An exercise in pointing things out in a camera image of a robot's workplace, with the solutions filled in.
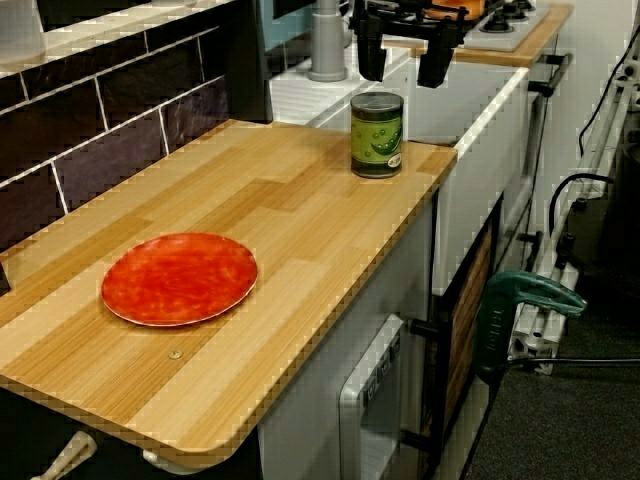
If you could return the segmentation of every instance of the red plate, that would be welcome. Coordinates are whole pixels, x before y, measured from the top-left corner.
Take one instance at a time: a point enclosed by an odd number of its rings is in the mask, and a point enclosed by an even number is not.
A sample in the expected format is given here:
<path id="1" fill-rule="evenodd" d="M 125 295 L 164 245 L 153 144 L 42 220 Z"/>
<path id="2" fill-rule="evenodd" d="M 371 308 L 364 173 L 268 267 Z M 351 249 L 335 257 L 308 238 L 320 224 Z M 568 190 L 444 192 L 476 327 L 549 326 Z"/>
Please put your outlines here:
<path id="1" fill-rule="evenodd" d="M 253 255 L 233 240 L 208 233 L 165 235 L 138 245 L 111 267 L 102 300 L 130 322 L 187 325 L 233 307 L 257 276 Z"/>

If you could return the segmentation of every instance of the canned food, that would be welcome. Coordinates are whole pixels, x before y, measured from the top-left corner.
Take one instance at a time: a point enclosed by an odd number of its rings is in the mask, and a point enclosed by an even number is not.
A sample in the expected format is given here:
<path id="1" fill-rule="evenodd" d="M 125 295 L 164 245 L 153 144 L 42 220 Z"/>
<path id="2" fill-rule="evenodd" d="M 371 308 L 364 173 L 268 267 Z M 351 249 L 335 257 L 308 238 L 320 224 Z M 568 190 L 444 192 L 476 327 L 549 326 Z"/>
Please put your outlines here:
<path id="1" fill-rule="evenodd" d="M 402 169 L 401 96 L 361 93 L 351 99 L 351 170 L 366 178 L 392 177 Z"/>

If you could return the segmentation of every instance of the green clamp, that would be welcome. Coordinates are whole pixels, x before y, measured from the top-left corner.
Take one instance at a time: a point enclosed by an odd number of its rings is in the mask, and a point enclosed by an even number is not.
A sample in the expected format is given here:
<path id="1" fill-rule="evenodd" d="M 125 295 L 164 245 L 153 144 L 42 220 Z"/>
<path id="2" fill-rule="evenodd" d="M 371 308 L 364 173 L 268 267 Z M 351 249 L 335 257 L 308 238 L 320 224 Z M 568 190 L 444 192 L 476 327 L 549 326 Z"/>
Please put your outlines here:
<path id="1" fill-rule="evenodd" d="M 511 270 L 494 275 L 482 294 L 473 348 L 473 369 L 483 382 L 500 382 L 506 367 L 515 307 L 527 303 L 565 316 L 578 316 L 587 303 L 565 286 L 534 273 Z"/>

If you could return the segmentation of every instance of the wood grain surface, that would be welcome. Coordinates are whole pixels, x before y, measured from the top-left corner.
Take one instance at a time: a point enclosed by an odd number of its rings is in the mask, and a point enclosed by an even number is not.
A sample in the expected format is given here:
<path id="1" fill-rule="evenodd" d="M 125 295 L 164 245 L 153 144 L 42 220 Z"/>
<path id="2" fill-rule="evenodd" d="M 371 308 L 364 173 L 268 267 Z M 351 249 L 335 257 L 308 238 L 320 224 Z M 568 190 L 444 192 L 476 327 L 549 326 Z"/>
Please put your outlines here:
<path id="1" fill-rule="evenodd" d="M 544 20 L 529 34 L 514 52 L 500 52 L 496 50 L 475 50 L 470 48 L 456 48 L 453 60 L 466 63 L 484 63 L 488 65 L 502 65 L 507 67 L 531 68 L 538 61 L 543 49 L 560 31 L 560 28 L 571 15 L 573 5 L 552 4 Z M 424 42 L 416 41 L 412 45 L 410 40 L 384 42 L 388 47 L 411 48 L 410 56 L 419 57 L 426 53 Z"/>
<path id="2" fill-rule="evenodd" d="M 348 134 L 228 121 L 160 160 L 0 254 L 0 385 L 185 466 L 227 459 L 455 163 L 403 149 L 399 175 L 368 180 Z M 177 232 L 245 245 L 256 287 L 188 327 L 112 314 L 110 266 Z"/>

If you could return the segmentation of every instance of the tile backsplash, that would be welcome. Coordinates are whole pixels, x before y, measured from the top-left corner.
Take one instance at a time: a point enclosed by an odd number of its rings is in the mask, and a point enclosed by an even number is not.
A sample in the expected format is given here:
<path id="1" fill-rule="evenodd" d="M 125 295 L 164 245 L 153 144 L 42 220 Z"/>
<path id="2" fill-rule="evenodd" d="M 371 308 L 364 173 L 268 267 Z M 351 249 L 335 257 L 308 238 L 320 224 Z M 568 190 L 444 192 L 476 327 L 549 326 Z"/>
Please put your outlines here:
<path id="1" fill-rule="evenodd" d="M 229 118 L 227 5 L 0 79 L 0 252 Z"/>
<path id="2" fill-rule="evenodd" d="M 45 31 L 101 17 L 107 13 L 131 8 L 150 0 L 37 0 Z"/>

